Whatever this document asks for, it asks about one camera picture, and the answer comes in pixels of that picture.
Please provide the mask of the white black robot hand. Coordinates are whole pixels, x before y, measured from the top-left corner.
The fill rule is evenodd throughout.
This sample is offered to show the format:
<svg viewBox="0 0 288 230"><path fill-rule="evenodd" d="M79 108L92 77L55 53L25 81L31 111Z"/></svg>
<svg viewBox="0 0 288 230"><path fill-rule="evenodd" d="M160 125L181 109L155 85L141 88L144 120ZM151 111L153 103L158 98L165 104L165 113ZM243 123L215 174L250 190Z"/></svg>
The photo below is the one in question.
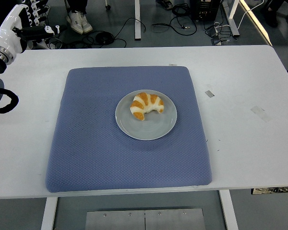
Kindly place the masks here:
<svg viewBox="0 0 288 230"><path fill-rule="evenodd" d="M67 29L65 25L33 25L29 9L26 4L17 4L4 19L0 26L0 56L13 59L24 52L27 41L50 38Z"/></svg>

